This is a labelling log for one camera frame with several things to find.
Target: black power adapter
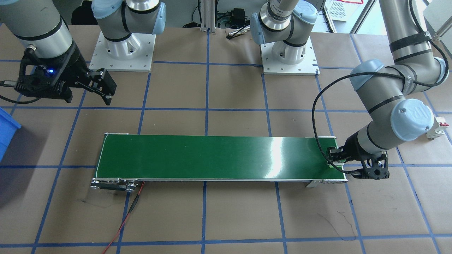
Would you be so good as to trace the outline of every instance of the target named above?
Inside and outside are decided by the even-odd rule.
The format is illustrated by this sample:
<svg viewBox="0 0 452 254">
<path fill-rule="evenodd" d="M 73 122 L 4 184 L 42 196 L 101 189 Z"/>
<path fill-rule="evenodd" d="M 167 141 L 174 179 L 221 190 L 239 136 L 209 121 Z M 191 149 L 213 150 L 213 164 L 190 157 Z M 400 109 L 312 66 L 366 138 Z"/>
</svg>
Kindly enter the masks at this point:
<svg viewBox="0 0 452 254">
<path fill-rule="evenodd" d="M 234 8 L 231 17 L 231 27 L 236 25 L 237 28 L 245 26 L 245 9 Z"/>
</svg>

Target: metal pole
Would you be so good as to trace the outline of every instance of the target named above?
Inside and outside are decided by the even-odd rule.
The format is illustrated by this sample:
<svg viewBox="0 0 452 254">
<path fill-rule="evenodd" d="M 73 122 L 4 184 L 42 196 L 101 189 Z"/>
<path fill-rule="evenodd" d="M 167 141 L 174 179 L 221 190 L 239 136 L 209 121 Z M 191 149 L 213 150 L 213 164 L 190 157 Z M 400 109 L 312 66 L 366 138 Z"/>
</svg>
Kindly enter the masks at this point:
<svg viewBox="0 0 452 254">
<path fill-rule="evenodd" d="M 202 22 L 201 22 L 201 31 L 210 33 L 215 32 L 215 16 L 216 16 L 216 8 L 215 8 L 215 0 L 202 0 L 201 1 L 201 14 L 202 14 Z"/>
<path fill-rule="evenodd" d="M 377 0 L 369 0 L 366 5 L 364 6 L 363 11 L 361 12 L 361 15 L 356 20 L 355 25 L 353 26 L 350 33 L 357 33 L 358 30 L 363 25 L 364 21 L 366 20 L 367 16 L 369 15 L 370 11 L 372 10 L 372 7 L 375 5 Z"/>
<path fill-rule="evenodd" d="M 337 33 L 336 26 L 334 25 L 334 22 L 331 19 L 327 6 L 323 7 L 323 14 L 325 15 L 326 24 L 328 25 L 328 29 L 330 30 L 330 32 Z"/>
</svg>

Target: white crate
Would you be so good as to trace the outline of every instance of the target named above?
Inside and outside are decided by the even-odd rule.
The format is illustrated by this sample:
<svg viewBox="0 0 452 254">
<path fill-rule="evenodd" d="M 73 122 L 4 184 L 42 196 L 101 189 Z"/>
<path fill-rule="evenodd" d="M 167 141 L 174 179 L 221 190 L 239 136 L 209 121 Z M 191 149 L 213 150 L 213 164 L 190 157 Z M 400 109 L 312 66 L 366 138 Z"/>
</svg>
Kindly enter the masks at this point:
<svg viewBox="0 0 452 254">
<path fill-rule="evenodd" d="M 357 3 L 327 0 L 325 5 L 328 8 L 328 13 L 330 14 L 331 19 L 347 21 L 353 15 L 356 9 L 358 9 L 358 7 L 363 4 L 363 1 L 360 0 L 351 1 L 356 1 Z"/>
</svg>

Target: blue plastic bin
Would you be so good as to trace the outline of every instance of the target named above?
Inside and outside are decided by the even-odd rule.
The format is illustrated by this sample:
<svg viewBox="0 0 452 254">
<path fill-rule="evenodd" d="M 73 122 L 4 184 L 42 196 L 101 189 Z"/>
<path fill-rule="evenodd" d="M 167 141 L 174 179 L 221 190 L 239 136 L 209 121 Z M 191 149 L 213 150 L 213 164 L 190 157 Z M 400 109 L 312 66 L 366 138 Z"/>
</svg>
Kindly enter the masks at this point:
<svg viewBox="0 0 452 254">
<path fill-rule="evenodd" d="M 0 108 L 0 161 L 17 129 L 22 126 L 10 114 Z"/>
</svg>

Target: white mounting plate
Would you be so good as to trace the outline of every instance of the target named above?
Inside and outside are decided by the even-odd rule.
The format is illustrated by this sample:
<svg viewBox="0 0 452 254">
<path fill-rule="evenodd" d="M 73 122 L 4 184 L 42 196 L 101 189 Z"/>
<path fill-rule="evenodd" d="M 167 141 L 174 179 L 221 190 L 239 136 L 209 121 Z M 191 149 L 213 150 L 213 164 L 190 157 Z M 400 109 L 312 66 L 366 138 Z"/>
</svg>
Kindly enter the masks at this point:
<svg viewBox="0 0 452 254">
<path fill-rule="evenodd" d="M 140 55 L 132 59 L 117 60 L 108 54 L 104 35 L 100 32 L 89 68 L 93 70 L 105 68 L 108 71 L 150 71 L 155 35 L 145 33 L 134 33 L 134 35 L 141 42 L 142 48 L 137 52 Z"/>
<path fill-rule="evenodd" d="M 284 64 L 272 56 L 272 47 L 274 42 L 260 45 L 262 56 L 262 65 L 264 74 L 267 75 L 315 75 L 320 70 L 317 66 L 314 49 L 312 48 L 311 38 L 308 38 L 305 47 L 305 55 L 303 61 L 299 64 Z"/>
</svg>

